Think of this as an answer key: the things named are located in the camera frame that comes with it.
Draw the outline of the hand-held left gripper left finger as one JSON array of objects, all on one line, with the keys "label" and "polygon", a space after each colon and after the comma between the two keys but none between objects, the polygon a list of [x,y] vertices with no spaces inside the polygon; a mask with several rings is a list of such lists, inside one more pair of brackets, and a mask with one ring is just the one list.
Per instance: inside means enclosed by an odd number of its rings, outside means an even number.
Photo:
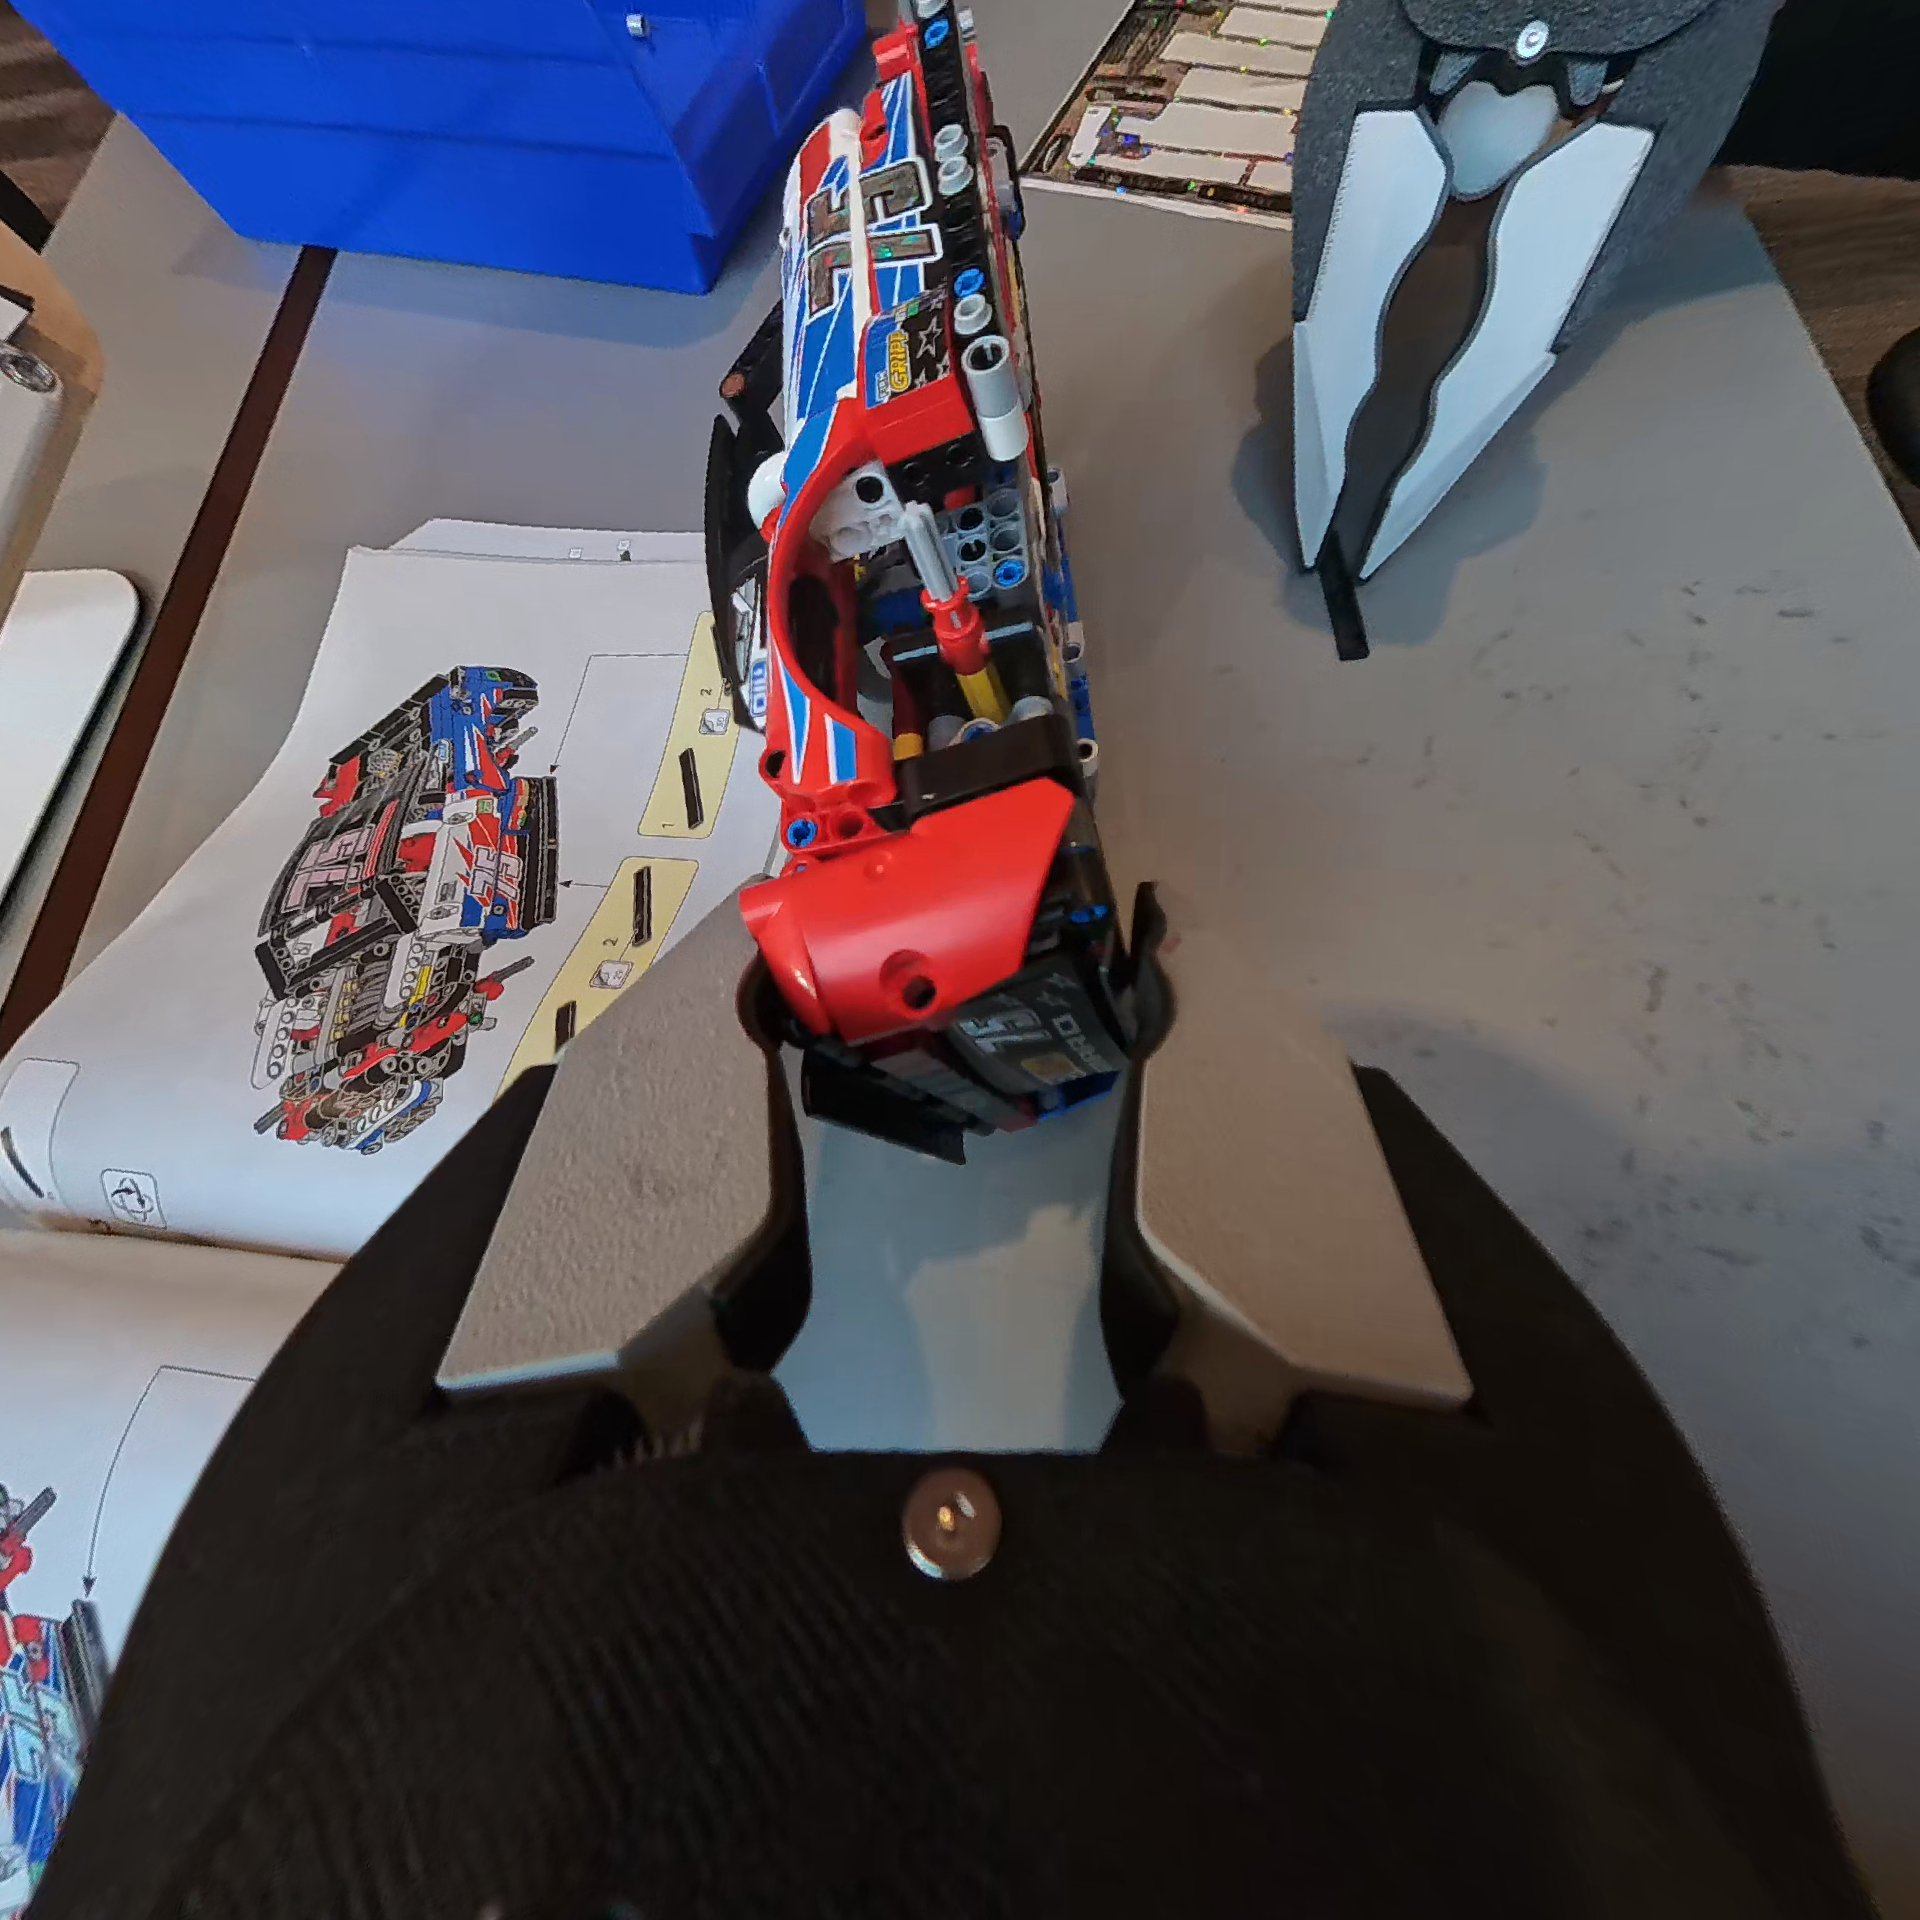
[{"label": "hand-held left gripper left finger", "polygon": [[742,918],[707,916],[564,1046],[442,1388],[777,1366],[811,1295],[777,1012]]}]

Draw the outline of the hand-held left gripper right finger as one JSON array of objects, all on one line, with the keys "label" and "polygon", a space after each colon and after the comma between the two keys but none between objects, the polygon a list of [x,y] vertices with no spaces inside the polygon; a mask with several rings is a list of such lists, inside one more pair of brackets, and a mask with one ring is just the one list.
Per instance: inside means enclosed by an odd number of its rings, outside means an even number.
[{"label": "hand-held left gripper right finger", "polygon": [[1165,1425],[1269,1450],[1294,1401],[1470,1403],[1356,1068],[1219,935],[1132,926],[1139,1046],[1102,1242],[1113,1434]]}]

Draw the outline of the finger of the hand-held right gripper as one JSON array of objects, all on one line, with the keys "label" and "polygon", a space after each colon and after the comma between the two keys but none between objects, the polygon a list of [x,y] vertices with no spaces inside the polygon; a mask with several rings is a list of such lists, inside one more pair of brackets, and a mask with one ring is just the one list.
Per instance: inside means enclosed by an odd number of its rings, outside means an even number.
[{"label": "finger of the hand-held right gripper", "polygon": [[1333,138],[1298,129],[1291,166],[1291,475],[1303,563],[1321,561],[1375,387],[1386,308],[1452,187],[1428,110],[1361,110]]},{"label": "finger of the hand-held right gripper", "polygon": [[1503,187],[1476,319],[1430,389],[1425,436],[1383,505],[1363,579],[1401,548],[1553,370],[1555,340],[1651,146],[1651,130],[1595,119]]}]

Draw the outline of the toy brick race car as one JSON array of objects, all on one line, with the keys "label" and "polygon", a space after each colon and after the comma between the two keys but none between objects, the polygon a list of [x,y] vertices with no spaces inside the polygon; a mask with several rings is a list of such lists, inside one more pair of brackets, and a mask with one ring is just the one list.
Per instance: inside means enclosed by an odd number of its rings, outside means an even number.
[{"label": "toy brick race car", "polygon": [[962,1161],[1113,1091],[1135,961],[1031,365],[1010,132],[957,5],[794,157],[780,302],[714,421],[715,654],[780,873],[740,914],[806,1113]]}]

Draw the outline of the holographic sticker sheet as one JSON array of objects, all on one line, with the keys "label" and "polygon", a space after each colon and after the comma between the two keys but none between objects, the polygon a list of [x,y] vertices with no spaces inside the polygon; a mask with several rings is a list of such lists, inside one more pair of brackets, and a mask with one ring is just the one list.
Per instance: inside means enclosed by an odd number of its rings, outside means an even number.
[{"label": "holographic sticker sheet", "polygon": [[1287,229],[1333,2],[1133,2],[1021,157],[1021,181]]}]

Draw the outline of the building instruction booklet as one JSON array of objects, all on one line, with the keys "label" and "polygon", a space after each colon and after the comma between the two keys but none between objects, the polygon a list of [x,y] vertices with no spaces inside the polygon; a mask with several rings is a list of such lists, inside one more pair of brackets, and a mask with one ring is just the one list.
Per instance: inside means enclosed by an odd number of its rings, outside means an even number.
[{"label": "building instruction booklet", "polygon": [[355,548],[260,780],[4,1055],[4,1915],[275,1343],[758,863],[697,535]]}]

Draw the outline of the blue plastic bin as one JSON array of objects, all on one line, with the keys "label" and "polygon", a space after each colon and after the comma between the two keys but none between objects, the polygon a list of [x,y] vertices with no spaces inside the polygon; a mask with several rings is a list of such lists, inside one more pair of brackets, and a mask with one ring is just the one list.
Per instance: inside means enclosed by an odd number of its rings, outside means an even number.
[{"label": "blue plastic bin", "polygon": [[20,2],[237,233],[702,295],[860,2]]}]

